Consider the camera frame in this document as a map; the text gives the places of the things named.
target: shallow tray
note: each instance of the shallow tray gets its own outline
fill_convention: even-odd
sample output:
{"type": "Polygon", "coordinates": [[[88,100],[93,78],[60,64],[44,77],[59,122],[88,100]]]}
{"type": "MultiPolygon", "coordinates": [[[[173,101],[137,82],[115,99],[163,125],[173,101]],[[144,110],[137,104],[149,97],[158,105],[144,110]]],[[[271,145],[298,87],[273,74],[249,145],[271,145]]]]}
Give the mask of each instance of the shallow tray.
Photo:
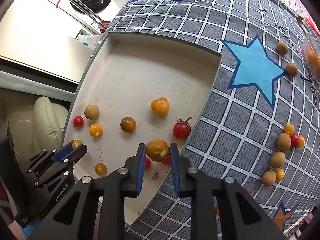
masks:
{"type": "MultiPolygon", "coordinates": [[[[92,65],[78,91],[65,131],[64,144],[80,139],[88,153],[74,166],[74,175],[98,178],[94,167],[103,162],[108,174],[121,168],[125,160],[136,154],[139,143],[162,139],[169,145],[178,144],[183,150],[185,141],[176,140],[172,128],[178,119],[192,117],[195,126],[212,90],[220,66],[221,55],[180,39],[145,33],[116,33],[100,45],[92,65]],[[150,109],[152,100],[166,97],[170,111],[160,117],[150,109]],[[97,120],[87,120],[84,109],[97,105],[97,120]],[[84,117],[84,126],[73,126],[73,118],[84,117]],[[133,117],[137,129],[124,133],[120,121],[133,117]],[[99,123],[103,135],[93,138],[89,126],[99,123]]],[[[170,172],[169,165],[152,162],[145,171],[142,192],[137,199],[126,198],[125,222],[131,225],[152,198],[170,172]]]]}

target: gray checkered tablecloth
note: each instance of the gray checkered tablecloth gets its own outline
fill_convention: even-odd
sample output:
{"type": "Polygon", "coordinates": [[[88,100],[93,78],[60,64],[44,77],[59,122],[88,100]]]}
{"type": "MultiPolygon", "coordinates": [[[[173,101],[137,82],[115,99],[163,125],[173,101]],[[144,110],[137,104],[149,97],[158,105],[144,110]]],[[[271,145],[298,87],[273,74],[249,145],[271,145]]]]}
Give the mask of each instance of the gray checkered tablecloth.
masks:
{"type": "MultiPolygon", "coordinates": [[[[286,211],[300,203],[285,225],[287,236],[303,222],[320,190],[320,89],[317,83],[306,81],[310,72],[298,52],[304,35],[295,17],[279,0],[138,0],[127,3],[108,28],[108,32],[175,37],[223,55],[208,103],[182,155],[210,176],[233,176],[270,217],[281,202],[286,211]],[[248,44],[257,34],[271,59],[284,68],[288,62],[299,68],[296,78],[283,76],[275,82],[274,111],[255,87],[227,89],[237,60],[221,40],[248,44]],[[289,47],[283,57],[276,50],[279,40],[289,47]],[[287,122],[306,138],[306,145],[286,152],[284,179],[265,187],[261,176],[270,169],[269,159],[277,150],[276,138],[287,122]]],[[[190,215],[190,199],[176,197],[169,176],[127,231],[139,239],[189,239],[190,215]]],[[[222,238],[220,219],[216,218],[222,238]]]]}

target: blue star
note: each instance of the blue star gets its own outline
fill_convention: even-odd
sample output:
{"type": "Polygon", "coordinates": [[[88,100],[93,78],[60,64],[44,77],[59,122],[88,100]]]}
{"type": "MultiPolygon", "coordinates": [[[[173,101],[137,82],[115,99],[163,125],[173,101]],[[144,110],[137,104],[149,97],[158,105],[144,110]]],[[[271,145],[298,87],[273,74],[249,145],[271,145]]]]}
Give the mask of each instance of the blue star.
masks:
{"type": "Polygon", "coordinates": [[[285,71],[266,53],[258,35],[245,46],[231,41],[222,41],[238,60],[228,89],[255,86],[274,110],[274,82],[285,71]]]}

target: transparent bowl of oranges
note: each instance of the transparent bowl of oranges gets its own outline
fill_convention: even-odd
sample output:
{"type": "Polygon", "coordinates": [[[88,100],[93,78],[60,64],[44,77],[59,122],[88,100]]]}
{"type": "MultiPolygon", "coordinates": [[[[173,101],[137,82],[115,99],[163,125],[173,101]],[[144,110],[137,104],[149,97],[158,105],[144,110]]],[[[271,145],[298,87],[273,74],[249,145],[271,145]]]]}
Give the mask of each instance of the transparent bowl of oranges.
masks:
{"type": "Polygon", "coordinates": [[[310,33],[307,33],[304,39],[303,50],[312,77],[320,83],[320,50],[310,33]]]}

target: metal bolt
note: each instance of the metal bolt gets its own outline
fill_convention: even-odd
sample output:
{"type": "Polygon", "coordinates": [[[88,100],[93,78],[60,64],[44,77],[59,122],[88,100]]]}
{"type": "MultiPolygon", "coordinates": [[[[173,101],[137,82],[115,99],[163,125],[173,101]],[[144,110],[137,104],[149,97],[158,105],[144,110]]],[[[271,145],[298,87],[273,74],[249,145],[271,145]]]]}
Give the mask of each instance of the metal bolt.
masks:
{"type": "Polygon", "coordinates": [[[128,169],[125,168],[125,167],[123,167],[123,168],[120,168],[120,169],[118,170],[118,172],[119,172],[120,174],[126,174],[126,173],[128,172],[128,169]]]}
{"type": "Polygon", "coordinates": [[[85,176],[81,179],[82,183],[89,183],[91,178],[89,176],[85,176]]]}
{"type": "Polygon", "coordinates": [[[198,169],[195,168],[195,167],[190,167],[190,168],[188,169],[188,172],[191,173],[191,174],[196,174],[196,173],[198,172],[198,169]]]}
{"type": "Polygon", "coordinates": [[[228,184],[232,184],[235,182],[235,179],[231,176],[227,176],[224,178],[225,182],[228,183],[228,184]]]}

